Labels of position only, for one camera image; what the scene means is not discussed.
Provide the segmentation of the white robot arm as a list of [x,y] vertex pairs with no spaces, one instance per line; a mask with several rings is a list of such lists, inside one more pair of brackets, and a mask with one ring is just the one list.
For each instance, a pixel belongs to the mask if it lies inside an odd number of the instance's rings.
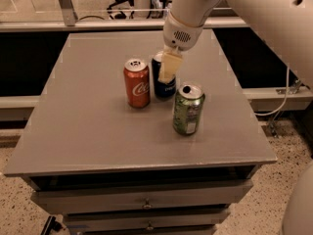
[[[195,46],[210,12],[222,0],[173,0],[163,27],[158,80],[169,81],[183,51]],[[224,0],[296,76],[313,87],[313,0]]]

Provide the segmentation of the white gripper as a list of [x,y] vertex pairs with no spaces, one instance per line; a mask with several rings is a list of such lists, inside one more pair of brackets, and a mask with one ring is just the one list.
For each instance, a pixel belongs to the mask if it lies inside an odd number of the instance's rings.
[[190,50],[197,43],[204,25],[204,20],[191,17],[184,21],[169,12],[163,26],[164,47],[158,81],[169,83],[175,78],[183,57],[180,51]]

